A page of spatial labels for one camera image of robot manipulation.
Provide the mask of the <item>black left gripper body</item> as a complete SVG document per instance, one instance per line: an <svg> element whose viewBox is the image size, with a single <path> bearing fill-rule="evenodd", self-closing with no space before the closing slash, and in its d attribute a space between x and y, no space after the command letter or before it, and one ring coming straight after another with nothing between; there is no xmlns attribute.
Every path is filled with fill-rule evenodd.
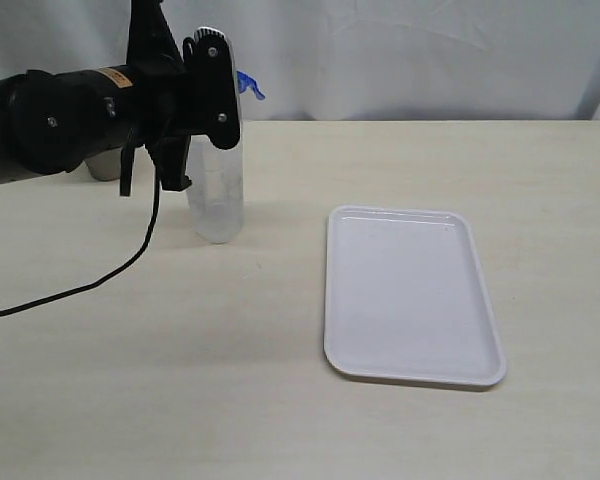
<svg viewBox="0 0 600 480"><path fill-rule="evenodd" d="M218 149L241 139L241 110L231 43L224 33L200 27L183 40L182 70L128 65L138 74L145 99L172 109L169 134L204 135Z"/></svg>

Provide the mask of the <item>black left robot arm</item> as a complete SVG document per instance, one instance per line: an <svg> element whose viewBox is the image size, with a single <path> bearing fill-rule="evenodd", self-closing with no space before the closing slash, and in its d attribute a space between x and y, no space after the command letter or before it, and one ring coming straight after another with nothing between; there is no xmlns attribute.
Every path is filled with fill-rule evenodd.
<svg viewBox="0 0 600 480"><path fill-rule="evenodd" d="M0 80L0 185L70 173L118 150L120 193L129 196L135 151L144 147L162 189L182 192L191 184L192 137L231 150L241 128L228 37L200 27L176 43L160 2L134 1L123 64Z"/></svg>

